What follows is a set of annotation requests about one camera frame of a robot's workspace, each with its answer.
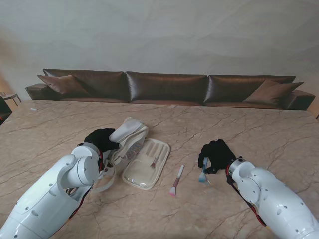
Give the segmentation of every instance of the black glove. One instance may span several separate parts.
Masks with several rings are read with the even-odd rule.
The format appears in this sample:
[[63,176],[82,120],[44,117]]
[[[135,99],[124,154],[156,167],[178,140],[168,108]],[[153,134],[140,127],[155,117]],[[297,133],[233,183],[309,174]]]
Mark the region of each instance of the black glove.
[[110,141],[110,135],[115,131],[113,128],[97,129],[90,133],[84,140],[85,143],[94,144],[103,153],[108,150],[120,148],[119,143]]
[[198,167],[204,166],[204,158],[208,157],[211,166],[205,170],[205,173],[217,173],[219,169],[225,169],[231,159],[236,159],[233,152],[222,139],[211,141],[204,145],[198,156]]

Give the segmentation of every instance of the makeup brush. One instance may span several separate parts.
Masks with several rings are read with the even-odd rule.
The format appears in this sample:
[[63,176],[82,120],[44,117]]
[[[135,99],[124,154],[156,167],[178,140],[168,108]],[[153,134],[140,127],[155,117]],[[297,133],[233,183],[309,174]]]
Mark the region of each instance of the makeup brush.
[[201,174],[200,174],[200,176],[199,176],[199,178],[198,178],[198,181],[200,182],[200,183],[204,183],[204,182],[206,182],[206,175],[205,175],[205,170],[206,170],[206,167],[207,167],[207,162],[208,162],[208,158],[204,158],[204,162],[203,162],[203,168],[202,168],[202,170],[201,170]]
[[173,197],[174,197],[175,194],[176,194],[176,187],[177,187],[177,185],[178,185],[178,182],[179,182],[179,179],[180,179],[180,177],[181,177],[181,173],[183,172],[183,169],[184,169],[184,165],[182,165],[182,166],[180,167],[180,170],[179,170],[179,173],[178,173],[178,175],[177,175],[177,178],[175,179],[175,182],[174,182],[172,188],[171,188],[170,191],[169,191],[169,194],[170,194],[171,196],[173,196]]
[[160,151],[159,151],[158,156],[154,159],[153,163],[151,164],[151,166],[150,166],[151,168],[155,168],[155,165],[156,165],[156,163],[158,162],[158,159],[159,159],[159,157],[160,157],[161,152],[163,151],[163,148],[164,148],[164,144],[161,146],[161,149],[160,149]]

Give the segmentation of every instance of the transparent lid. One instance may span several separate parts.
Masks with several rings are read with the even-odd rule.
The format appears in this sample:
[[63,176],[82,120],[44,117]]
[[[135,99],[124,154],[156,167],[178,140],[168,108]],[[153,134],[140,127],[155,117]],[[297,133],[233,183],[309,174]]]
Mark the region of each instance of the transparent lid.
[[122,174],[124,182],[141,189],[151,189],[158,180],[169,155],[167,143],[145,140],[140,152]]

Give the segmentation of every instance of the leather sofa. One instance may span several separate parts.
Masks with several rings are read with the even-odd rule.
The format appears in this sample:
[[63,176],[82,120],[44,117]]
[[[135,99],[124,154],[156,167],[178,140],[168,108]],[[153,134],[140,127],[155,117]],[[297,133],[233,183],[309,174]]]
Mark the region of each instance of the leather sofa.
[[295,76],[183,75],[43,69],[46,76],[73,75],[91,97],[62,98],[46,84],[26,87],[34,100],[306,110],[314,95],[294,90],[278,106],[242,102],[265,80],[291,83]]

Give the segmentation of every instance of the marble surface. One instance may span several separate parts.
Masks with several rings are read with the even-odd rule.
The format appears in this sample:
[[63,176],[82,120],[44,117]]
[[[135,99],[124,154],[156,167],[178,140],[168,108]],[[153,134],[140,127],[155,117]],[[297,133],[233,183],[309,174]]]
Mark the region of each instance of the marble surface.
[[[306,111],[26,101],[0,127],[0,226],[19,197],[90,132],[118,128],[132,116],[149,137],[171,146],[155,186],[144,191],[120,178],[90,193],[54,239],[271,239],[226,183],[224,171],[198,183],[202,146],[224,139],[236,156],[269,169],[319,218],[319,124]],[[176,197],[168,194],[180,166]]]

